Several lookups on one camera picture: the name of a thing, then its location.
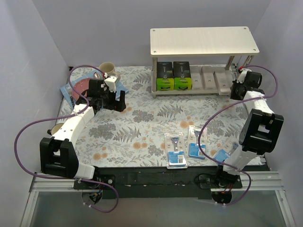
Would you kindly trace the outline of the white Harry's box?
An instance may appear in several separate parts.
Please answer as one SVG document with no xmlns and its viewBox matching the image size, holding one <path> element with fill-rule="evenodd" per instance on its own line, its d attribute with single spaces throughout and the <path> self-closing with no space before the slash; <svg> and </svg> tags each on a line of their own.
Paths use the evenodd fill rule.
<svg viewBox="0 0 303 227">
<path fill-rule="evenodd" d="M 203 90 L 201 68 L 199 66 L 190 66 L 192 79 L 192 90 Z"/>
<path fill-rule="evenodd" d="M 228 81 L 226 73 L 223 71 L 215 71 L 214 79 L 217 86 L 218 94 L 221 96 L 229 96 L 231 93 L 231 85 Z"/>
<path fill-rule="evenodd" d="M 202 66 L 202 81 L 205 90 L 216 90 L 216 84 L 214 81 L 214 69 L 209 66 Z"/>
</svg>

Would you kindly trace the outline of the black green Gillette Labs box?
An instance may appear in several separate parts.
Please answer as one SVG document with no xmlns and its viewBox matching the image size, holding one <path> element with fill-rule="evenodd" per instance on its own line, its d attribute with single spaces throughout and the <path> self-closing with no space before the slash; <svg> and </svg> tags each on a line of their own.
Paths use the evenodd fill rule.
<svg viewBox="0 0 303 227">
<path fill-rule="evenodd" d="M 157 62 L 157 90 L 173 90 L 174 74 L 172 62 Z"/>
</svg>

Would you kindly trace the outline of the clear blue razor blister pack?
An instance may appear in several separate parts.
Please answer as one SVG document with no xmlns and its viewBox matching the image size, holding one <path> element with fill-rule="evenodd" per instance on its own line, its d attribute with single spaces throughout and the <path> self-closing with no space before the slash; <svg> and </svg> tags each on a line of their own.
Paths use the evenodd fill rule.
<svg viewBox="0 0 303 227">
<path fill-rule="evenodd" d="M 164 141 L 167 169 L 186 169 L 187 158 L 183 133 L 165 133 Z"/>
</svg>

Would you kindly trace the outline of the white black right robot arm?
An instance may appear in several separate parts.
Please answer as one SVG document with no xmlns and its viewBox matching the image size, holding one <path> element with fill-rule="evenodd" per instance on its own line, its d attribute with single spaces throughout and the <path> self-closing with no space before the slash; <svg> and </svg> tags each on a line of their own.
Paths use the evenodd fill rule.
<svg viewBox="0 0 303 227">
<path fill-rule="evenodd" d="M 224 161 L 223 171 L 214 176 L 220 188 L 227 187 L 232 181 L 230 175 L 238 175 L 252 159 L 274 150 L 284 123 L 283 116 L 269 108 L 256 83 L 249 87 L 234 81 L 231 90 L 231 99 L 246 100 L 250 113 L 239 135 L 238 148 Z"/>
</svg>

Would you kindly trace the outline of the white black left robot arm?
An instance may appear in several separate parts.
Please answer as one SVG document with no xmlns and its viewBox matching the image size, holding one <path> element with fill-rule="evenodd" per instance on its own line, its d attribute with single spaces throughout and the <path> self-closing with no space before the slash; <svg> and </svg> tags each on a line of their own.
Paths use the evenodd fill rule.
<svg viewBox="0 0 303 227">
<path fill-rule="evenodd" d="M 100 108 L 122 112 L 126 108 L 125 91 L 120 91 L 119 100 L 115 93 L 108 94 L 108 103 L 102 105 L 101 99 L 92 98 L 90 105 L 76 104 L 74 116 L 69 117 L 60 129 L 50 138 L 40 141 L 40 163 L 44 174 L 81 178 L 90 189 L 100 186 L 101 178 L 95 174 L 95 167 L 78 160 L 74 146 L 86 124 L 96 115 Z"/>
</svg>

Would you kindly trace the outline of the pink dotted plate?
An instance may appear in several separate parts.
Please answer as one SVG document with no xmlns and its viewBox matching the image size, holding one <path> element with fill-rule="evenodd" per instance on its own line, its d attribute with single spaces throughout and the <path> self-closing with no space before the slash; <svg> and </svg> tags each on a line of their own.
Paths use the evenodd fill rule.
<svg viewBox="0 0 303 227">
<path fill-rule="evenodd" d="M 89 81 L 90 78 L 82 79 L 74 85 L 74 88 L 81 94 L 89 88 Z M 79 94 L 74 90 L 72 91 L 71 96 L 75 101 L 77 101 L 80 97 Z"/>
</svg>

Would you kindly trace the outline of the blue checked cloth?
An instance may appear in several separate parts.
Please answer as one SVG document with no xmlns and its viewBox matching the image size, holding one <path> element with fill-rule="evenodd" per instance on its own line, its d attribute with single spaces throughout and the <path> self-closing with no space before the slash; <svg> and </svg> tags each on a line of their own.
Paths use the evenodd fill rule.
<svg viewBox="0 0 303 227">
<path fill-rule="evenodd" d="M 94 71 L 91 71 L 91 72 L 85 74 L 84 76 L 72 81 L 71 83 L 78 92 L 82 93 L 83 91 L 85 91 L 89 88 L 89 80 L 96 79 L 95 74 L 97 74 L 98 76 L 101 75 L 100 72 L 94 70 Z M 129 92 L 129 89 L 127 89 L 120 81 L 117 82 L 117 84 L 116 84 L 116 90 L 117 90 L 116 100 L 119 99 L 121 90 L 124 90 L 126 94 Z M 74 104 L 76 103 L 76 101 L 79 99 L 80 96 L 75 91 L 72 90 L 69 83 L 67 83 L 65 86 L 61 87 L 60 91 L 63 94 L 63 96 L 66 99 L 69 106 L 71 108 L 73 108 Z"/>
</svg>

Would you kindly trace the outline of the beige ceramic mug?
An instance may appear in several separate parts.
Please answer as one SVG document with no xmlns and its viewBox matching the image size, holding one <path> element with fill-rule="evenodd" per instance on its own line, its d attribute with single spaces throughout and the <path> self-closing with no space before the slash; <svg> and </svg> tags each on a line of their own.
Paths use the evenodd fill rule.
<svg viewBox="0 0 303 227">
<path fill-rule="evenodd" d="M 121 78 L 120 73 L 116 71 L 115 65 L 112 62 L 104 62 L 100 64 L 99 69 L 102 72 L 106 73 L 108 76 L 117 77 L 117 81 L 119 81 Z"/>
</svg>

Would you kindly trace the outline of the silver fork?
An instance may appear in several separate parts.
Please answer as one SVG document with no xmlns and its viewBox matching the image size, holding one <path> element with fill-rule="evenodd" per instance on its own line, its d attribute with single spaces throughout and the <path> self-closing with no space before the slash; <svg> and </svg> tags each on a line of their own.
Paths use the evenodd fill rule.
<svg viewBox="0 0 303 227">
<path fill-rule="evenodd" d="M 67 93 L 69 95 L 72 108 L 74 109 L 75 103 L 74 103 L 74 100 L 73 100 L 73 97 L 72 97 L 72 88 L 70 86 L 66 86 L 66 90 L 67 90 Z"/>
</svg>

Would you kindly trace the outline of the cream enamel cup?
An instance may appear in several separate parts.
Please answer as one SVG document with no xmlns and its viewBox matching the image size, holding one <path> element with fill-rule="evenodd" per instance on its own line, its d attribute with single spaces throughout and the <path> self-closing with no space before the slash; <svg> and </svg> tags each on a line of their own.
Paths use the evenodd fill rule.
<svg viewBox="0 0 303 227">
<path fill-rule="evenodd" d="M 47 130 L 47 134 L 50 135 L 50 137 L 56 136 L 56 133 L 62 128 L 64 123 L 58 123 L 54 125 L 51 129 Z"/>
</svg>

